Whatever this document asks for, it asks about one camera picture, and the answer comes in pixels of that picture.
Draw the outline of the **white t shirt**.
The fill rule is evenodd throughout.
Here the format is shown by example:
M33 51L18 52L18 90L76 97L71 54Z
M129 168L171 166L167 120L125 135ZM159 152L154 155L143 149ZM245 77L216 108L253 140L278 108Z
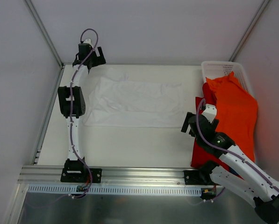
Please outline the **white t shirt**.
M85 126L180 128L183 124L180 83L147 83L102 77L89 95Z

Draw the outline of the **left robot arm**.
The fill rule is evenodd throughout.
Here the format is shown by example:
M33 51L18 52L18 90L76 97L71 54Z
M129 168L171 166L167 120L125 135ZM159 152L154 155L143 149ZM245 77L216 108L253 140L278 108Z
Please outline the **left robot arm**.
M61 114L65 117L68 128L68 156L64 163L61 182L89 183L92 180L91 172L85 162L84 150L80 143L82 116L86 113L86 103L81 89L82 81L88 76L91 68L106 63L102 48L89 41L78 44L78 53L72 64L73 74L66 86L57 90Z

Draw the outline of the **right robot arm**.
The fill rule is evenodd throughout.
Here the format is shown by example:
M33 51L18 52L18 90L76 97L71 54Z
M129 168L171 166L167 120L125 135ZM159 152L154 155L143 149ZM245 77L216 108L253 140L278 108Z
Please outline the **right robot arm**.
M198 146L228 165L214 160L198 168L203 184L222 185L249 203L267 224L279 222L279 182L260 169L225 133L217 132L218 120L210 122L202 114L188 112L181 131L195 138Z

